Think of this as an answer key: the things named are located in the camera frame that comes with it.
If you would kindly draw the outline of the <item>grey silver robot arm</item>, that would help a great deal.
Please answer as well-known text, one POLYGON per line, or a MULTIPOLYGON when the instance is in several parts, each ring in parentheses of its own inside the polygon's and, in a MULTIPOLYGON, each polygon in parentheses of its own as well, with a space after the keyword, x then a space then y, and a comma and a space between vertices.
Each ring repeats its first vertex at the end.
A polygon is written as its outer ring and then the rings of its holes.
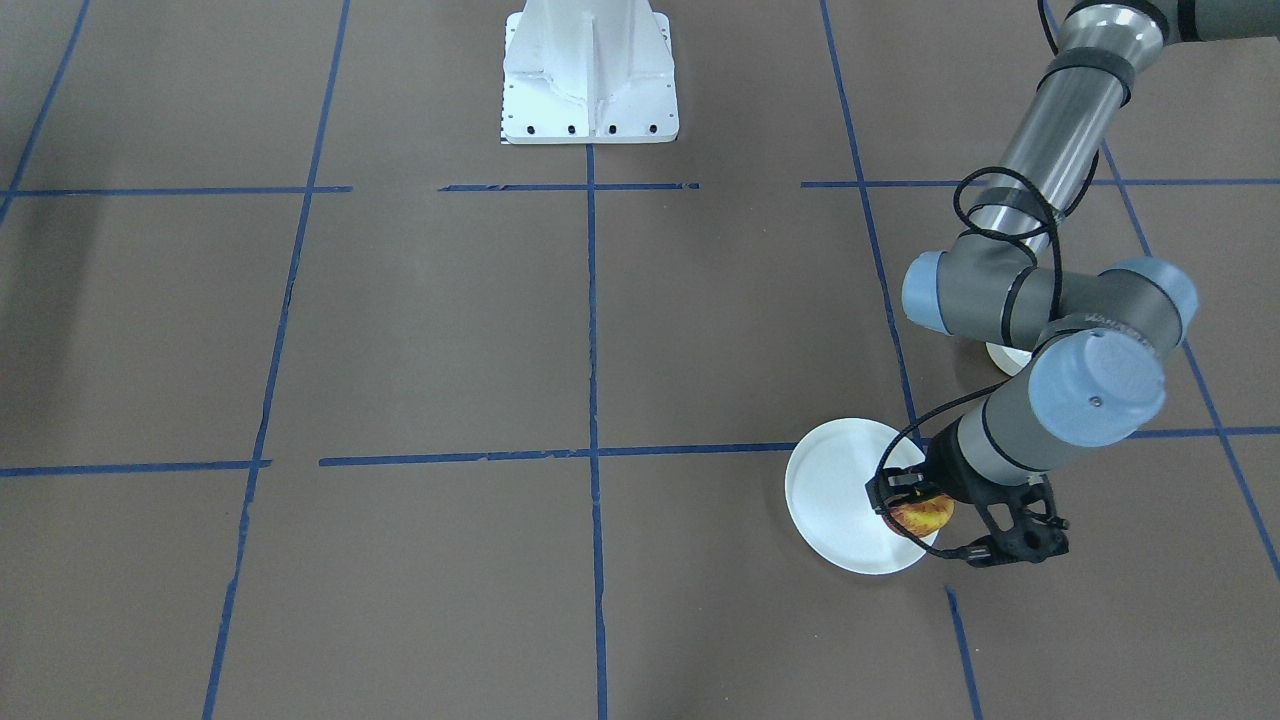
POLYGON ((867 486, 879 515, 947 495, 1021 488, 1160 413, 1164 364, 1189 333, 1190 277, 1152 258, 1098 274, 1061 266, 1060 228, 1137 77, 1175 44, 1277 33, 1275 1, 1080 1, 992 184, 963 233, 916 258, 902 282, 908 318, 942 334, 1027 351, 1028 365, 932 441, 925 461, 881 466, 867 486))

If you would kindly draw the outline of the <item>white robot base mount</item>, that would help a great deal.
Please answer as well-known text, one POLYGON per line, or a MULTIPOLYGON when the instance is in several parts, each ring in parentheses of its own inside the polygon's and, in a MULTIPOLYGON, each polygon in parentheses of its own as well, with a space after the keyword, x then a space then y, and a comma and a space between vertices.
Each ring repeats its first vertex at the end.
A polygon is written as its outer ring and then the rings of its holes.
POLYGON ((672 29, 650 3, 527 1, 503 37, 503 142, 677 140, 672 29))

